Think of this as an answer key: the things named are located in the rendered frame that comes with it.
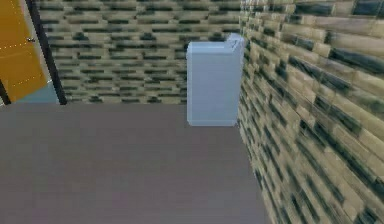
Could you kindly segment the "pale blue washing machine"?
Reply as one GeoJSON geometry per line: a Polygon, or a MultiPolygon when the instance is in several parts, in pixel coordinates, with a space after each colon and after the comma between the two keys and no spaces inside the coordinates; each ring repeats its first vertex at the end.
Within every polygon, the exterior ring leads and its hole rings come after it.
{"type": "Polygon", "coordinates": [[[191,126],[234,126],[237,122],[244,38],[190,42],[187,64],[187,122],[191,126]]]}

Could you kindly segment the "orange room door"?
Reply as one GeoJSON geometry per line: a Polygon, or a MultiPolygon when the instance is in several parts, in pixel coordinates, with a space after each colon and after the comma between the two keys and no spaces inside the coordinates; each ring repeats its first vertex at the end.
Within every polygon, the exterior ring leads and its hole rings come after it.
{"type": "Polygon", "coordinates": [[[0,82],[11,103],[47,85],[20,0],[0,0],[0,82]]]}

